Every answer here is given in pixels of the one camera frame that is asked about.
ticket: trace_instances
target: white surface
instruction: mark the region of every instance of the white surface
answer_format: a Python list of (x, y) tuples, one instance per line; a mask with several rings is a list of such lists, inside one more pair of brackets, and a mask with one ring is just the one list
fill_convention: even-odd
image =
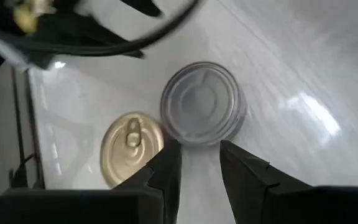
[[(157, 0), (171, 15), (184, 1)], [(96, 2), (102, 23), (133, 39), (162, 21)], [(46, 185), (106, 189), (99, 150), (108, 126), (160, 94), (183, 66), (210, 60), (241, 84), (248, 117), (234, 142), (311, 185), (358, 185), (358, 1), (209, 0), (147, 58), (59, 56), (32, 70)], [(183, 152), (178, 223), (234, 223), (218, 150)]]
[[(24, 137), (24, 156), (33, 153), (32, 140), (25, 108), (23, 79), (17, 75), (19, 101), (21, 107), (22, 133)], [(9, 188), (9, 170), (17, 170), (20, 164), (19, 142), (17, 138), (16, 114), (12, 87), (11, 66), (3, 63), (0, 67), (0, 195)], [(35, 182), (35, 162), (26, 164), (29, 185)]]

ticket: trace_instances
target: tin can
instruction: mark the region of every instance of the tin can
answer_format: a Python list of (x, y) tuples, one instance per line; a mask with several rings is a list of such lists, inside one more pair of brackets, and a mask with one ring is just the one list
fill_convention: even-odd
[(140, 170), (163, 148), (158, 122), (141, 112), (115, 120), (101, 145), (101, 172), (110, 187), (116, 187)]
[(212, 146), (233, 138), (246, 116), (246, 99), (234, 76), (213, 62), (182, 68), (161, 97), (167, 133), (186, 146)]

